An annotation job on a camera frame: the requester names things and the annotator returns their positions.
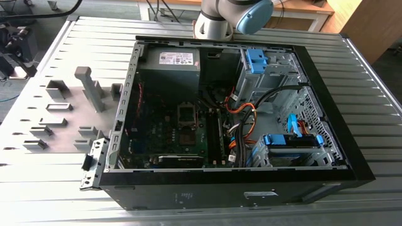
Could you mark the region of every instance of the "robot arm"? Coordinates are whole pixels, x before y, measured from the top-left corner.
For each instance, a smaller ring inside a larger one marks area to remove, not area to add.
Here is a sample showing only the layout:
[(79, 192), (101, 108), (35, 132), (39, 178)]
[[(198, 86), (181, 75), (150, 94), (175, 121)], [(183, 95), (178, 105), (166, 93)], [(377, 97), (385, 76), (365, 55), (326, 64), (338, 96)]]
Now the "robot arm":
[(233, 28), (243, 33), (259, 31), (271, 18), (271, 0), (205, 0), (194, 26), (198, 39), (230, 40)]

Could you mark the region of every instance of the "gray post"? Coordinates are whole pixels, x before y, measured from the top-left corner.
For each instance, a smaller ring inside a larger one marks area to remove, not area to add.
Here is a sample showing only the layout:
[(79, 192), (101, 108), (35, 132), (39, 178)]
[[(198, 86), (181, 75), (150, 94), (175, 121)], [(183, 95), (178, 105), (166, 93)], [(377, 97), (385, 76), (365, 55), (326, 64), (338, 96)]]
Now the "gray post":
[(79, 80), (82, 80), (87, 97), (93, 102), (97, 112), (101, 113), (106, 107), (91, 79), (91, 72), (93, 71), (90, 67), (76, 67), (74, 75)]

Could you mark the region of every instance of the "power supply label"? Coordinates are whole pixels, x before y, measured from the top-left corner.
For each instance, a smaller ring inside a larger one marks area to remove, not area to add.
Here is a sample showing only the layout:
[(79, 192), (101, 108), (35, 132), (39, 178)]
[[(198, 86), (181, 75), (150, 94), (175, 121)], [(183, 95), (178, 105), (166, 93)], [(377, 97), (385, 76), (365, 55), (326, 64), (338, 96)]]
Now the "power supply label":
[(193, 65), (193, 53), (166, 53), (159, 55), (161, 65)]

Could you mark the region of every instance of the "open computer tower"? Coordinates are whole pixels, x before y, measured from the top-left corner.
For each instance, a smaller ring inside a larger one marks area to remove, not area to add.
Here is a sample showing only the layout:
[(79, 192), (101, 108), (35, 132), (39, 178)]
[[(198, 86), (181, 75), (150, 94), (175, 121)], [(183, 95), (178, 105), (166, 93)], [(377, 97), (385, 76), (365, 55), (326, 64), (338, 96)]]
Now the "open computer tower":
[(138, 37), (82, 190), (127, 210), (305, 204), (373, 181), (302, 46)]

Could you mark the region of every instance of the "aluminum workbench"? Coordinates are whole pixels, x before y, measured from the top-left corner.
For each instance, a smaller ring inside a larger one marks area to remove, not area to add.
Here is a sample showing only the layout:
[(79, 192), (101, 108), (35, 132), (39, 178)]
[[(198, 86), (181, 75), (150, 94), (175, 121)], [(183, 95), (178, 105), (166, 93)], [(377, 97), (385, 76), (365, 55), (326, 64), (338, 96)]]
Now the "aluminum workbench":
[[(137, 35), (193, 37), (191, 24), (80, 17), (70, 20), (0, 126), (2, 225), (62, 225), (79, 222), (114, 225), (401, 225), (402, 222), (402, 108), (352, 41), (336, 34), (286, 30), (235, 34), (235, 39), (306, 46), (377, 180), (310, 205), (247, 208), (125, 211), (103, 191), (80, 192), (84, 151), (74, 146), (80, 126), (109, 134), (117, 106), (106, 100), (97, 115), (79, 80), (78, 66), (93, 68), (105, 90), (123, 83)], [(72, 111), (50, 112), (50, 80), (70, 87)], [(27, 150), (38, 138), (40, 120), (66, 118), (43, 137), (48, 147)]]

